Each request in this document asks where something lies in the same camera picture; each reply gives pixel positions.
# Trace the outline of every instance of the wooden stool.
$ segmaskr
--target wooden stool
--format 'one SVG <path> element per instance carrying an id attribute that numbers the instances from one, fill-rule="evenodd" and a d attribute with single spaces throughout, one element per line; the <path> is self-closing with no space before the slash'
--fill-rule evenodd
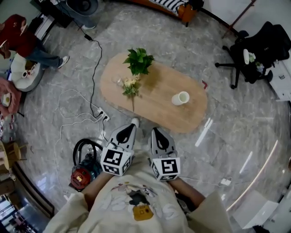
<path id="1" fill-rule="evenodd" d="M 21 159 L 21 152 L 20 149 L 27 146 L 26 144 L 19 147 L 16 142 L 11 142 L 8 144 L 3 144 L 2 142 L 0 143 L 0 151 L 5 152 L 5 157 L 4 157 L 4 165 L 7 170 L 12 168 L 14 162 L 19 161 L 19 160 L 26 160 L 26 159 Z"/>

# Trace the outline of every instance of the yellow patch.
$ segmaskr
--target yellow patch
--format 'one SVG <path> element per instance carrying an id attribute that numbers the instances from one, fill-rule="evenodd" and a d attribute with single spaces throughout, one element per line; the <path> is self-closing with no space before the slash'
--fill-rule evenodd
<path id="1" fill-rule="evenodd" d="M 136 221 L 143 221 L 151 219 L 154 216 L 154 214 L 151 211 L 149 205 L 144 205 L 144 206 L 134 206 L 133 216 L 135 217 Z"/>
<path id="2" fill-rule="evenodd" d="M 80 176 L 78 176 L 78 177 L 77 177 L 77 180 L 78 180 L 79 182 L 81 182 L 81 181 L 82 181 L 82 178 L 81 178 Z"/>

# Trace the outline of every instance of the white box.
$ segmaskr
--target white box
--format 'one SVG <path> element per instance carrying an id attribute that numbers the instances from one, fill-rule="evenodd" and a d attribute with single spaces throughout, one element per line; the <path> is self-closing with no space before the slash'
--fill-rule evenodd
<path id="1" fill-rule="evenodd" d="M 233 214 L 242 229 L 263 225 L 277 208 L 278 203 L 264 198 L 259 192 L 252 191 L 243 204 Z"/>
<path id="2" fill-rule="evenodd" d="M 175 180 L 181 173 L 180 158 L 154 158 L 151 168 L 157 180 Z"/>
<path id="3" fill-rule="evenodd" d="M 103 148 L 101 166 L 104 172 L 122 176 L 132 163 L 133 153 Z"/>

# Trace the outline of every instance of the striped cushion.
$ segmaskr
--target striped cushion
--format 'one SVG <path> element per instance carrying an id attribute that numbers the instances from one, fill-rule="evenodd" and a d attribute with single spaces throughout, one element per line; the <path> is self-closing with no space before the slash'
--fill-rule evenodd
<path id="1" fill-rule="evenodd" d="M 173 12 L 175 15 L 178 15 L 178 9 L 180 5 L 183 5 L 186 2 L 188 2 L 188 0 L 150 0 L 150 1 Z"/>

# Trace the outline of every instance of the person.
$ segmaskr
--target person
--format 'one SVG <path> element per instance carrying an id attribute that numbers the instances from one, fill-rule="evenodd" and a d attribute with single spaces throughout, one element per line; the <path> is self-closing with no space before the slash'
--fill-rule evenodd
<path id="1" fill-rule="evenodd" d="M 88 17 L 73 11 L 66 3 L 66 0 L 50 0 L 61 12 L 73 18 L 76 24 L 83 30 L 93 29 L 96 24 Z"/>
<path id="2" fill-rule="evenodd" d="M 27 60 L 40 63 L 42 68 L 61 68 L 69 60 L 69 56 L 60 58 L 47 53 L 41 40 L 27 31 L 26 19 L 20 15 L 12 15 L 0 24 L 0 45 L 0 54 L 5 59 L 10 58 L 13 50 Z"/>
<path id="3" fill-rule="evenodd" d="M 157 181 L 148 158 L 145 151 L 135 151 L 123 176 L 102 172 L 82 192 L 72 194 L 44 232 L 232 232 L 217 192 L 205 198 L 180 178 Z M 196 209 L 185 215 L 174 190 Z"/>

